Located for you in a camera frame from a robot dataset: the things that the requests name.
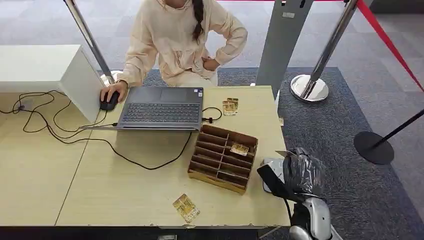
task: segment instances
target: laptop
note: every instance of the laptop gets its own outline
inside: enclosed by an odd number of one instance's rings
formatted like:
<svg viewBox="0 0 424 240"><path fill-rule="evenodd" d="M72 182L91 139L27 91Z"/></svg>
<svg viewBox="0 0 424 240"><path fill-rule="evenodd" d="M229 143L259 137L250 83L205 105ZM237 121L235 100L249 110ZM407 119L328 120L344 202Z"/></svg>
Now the laptop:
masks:
<svg viewBox="0 0 424 240"><path fill-rule="evenodd" d="M131 87L116 129L200 131L202 87Z"/></svg>

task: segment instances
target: black stanchion base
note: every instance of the black stanchion base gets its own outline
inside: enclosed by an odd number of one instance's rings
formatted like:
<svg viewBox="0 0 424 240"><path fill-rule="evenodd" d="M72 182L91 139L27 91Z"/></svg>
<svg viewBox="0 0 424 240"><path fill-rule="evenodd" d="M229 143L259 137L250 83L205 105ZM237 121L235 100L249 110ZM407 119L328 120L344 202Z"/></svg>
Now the black stanchion base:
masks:
<svg viewBox="0 0 424 240"><path fill-rule="evenodd" d="M368 162L379 165L390 164L395 158L395 152L388 141L383 142L375 148L371 148L383 137L370 131L358 133L353 139L356 151Z"/></svg>

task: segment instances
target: cardboard organizer box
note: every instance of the cardboard organizer box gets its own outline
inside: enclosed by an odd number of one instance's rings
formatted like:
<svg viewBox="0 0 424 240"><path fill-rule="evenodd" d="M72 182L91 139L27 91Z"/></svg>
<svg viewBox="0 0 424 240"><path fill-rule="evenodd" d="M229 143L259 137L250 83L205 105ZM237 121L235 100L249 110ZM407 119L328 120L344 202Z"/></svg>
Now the cardboard organizer box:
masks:
<svg viewBox="0 0 424 240"><path fill-rule="evenodd" d="M248 147L247 155L231 151L234 143ZM246 192L258 139L238 132L203 125L188 166L188 176L240 194Z"/></svg>

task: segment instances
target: beige hoodie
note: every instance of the beige hoodie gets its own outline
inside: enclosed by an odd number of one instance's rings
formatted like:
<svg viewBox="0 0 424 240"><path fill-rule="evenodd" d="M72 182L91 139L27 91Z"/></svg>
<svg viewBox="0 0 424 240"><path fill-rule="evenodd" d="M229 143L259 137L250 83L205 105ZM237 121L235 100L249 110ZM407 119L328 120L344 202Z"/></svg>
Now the beige hoodie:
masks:
<svg viewBox="0 0 424 240"><path fill-rule="evenodd" d="M135 19L123 73L118 81L129 86L140 85L152 69L159 53L159 70L165 82L191 69L209 79L215 72L203 68L202 57L208 57L205 43L208 32L215 31L226 38L226 45L216 51L215 59L221 65L239 55L248 37L242 23L225 10L216 0L203 0L201 23L204 33L199 41L193 40L197 24L192 0L181 8L165 5L163 0L144 0Z"/></svg>

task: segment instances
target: computer mouse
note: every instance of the computer mouse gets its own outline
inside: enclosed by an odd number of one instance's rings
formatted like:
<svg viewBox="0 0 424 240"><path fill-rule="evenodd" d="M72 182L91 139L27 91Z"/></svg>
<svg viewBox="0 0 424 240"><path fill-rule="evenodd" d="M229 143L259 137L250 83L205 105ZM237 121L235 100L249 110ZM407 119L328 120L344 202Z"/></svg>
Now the computer mouse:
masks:
<svg viewBox="0 0 424 240"><path fill-rule="evenodd" d="M119 92L115 91L110 98L110 101L107 102L108 93L104 95L104 100L100 101L100 109L105 111L112 111L115 109L115 106L118 104Z"/></svg>

